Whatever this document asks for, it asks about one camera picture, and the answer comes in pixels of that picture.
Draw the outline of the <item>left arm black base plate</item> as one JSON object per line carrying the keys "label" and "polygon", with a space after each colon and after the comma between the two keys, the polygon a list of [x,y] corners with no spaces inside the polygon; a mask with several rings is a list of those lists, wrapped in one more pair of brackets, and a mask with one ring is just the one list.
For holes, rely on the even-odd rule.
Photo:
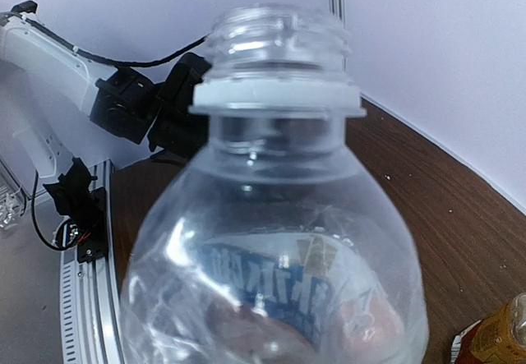
{"label": "left arm black base plate", "polygon": [[108,212],[104,187],[90,193],[90,200],[80,213],[78,226],[83,236],[76,245],[77,262],[90,263],[105,257],[108,254]]}

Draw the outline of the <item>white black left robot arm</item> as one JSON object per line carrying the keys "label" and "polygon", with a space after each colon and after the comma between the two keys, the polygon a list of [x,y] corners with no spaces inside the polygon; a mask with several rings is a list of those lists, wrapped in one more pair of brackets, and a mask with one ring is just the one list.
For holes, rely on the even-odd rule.
{"label": "white black left robot arm", "polygon": [[1,14],[1,110],[60,214],[79,212],[92,177],[56,137],[31,93],[38,79],[71,102],[97,127],[150,151],[185,159],[205,144],[208,123],[189,113],[195,87],[210,64],[194,48],[204,38],[166,58],[125,62],[89,53],[69,43],[36,16],[32,0]]}

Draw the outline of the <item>clear plastic water bottle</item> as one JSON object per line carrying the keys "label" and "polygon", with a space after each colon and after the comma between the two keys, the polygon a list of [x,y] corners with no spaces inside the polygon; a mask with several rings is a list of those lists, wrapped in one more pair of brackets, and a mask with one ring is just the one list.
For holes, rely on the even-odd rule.
{"label": "clear plastic water bottle", "polygon": [[346,144],[365,115],[330,14],[227,12],[191,111],[206,145],[153,205],[120,297],[127,363],[419,363],[413,238]]}

